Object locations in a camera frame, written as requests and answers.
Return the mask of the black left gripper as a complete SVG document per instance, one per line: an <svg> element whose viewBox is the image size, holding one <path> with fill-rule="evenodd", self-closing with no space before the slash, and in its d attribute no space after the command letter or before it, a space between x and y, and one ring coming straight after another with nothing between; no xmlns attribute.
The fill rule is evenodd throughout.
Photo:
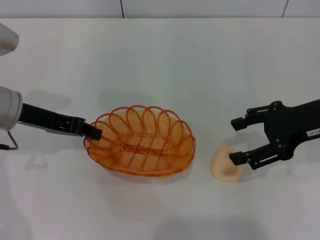
<svg viewBox="0 0 320 240"><path fill-rule="evenodd" d="M84 136L93 140L102 137L102 130L86 123L83 118L59 114L27 103L22 104L18 122L59 135Z"/></svg>

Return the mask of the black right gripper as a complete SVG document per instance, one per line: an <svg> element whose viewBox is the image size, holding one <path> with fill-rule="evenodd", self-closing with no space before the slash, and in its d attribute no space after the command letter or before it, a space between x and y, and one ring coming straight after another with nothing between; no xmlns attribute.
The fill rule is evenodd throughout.
<svg viewBox="0 0 320 240"><path fill-rule="evenodd" d="M320 137L320 101L315 100L288 107L281 101L270 105L248 108L245 117L231 120L235 130L264 123L264 132L269 144L242 152L230 153L235 166L249 164L256 170L277 161L293 157L298 145Z"/></svg>

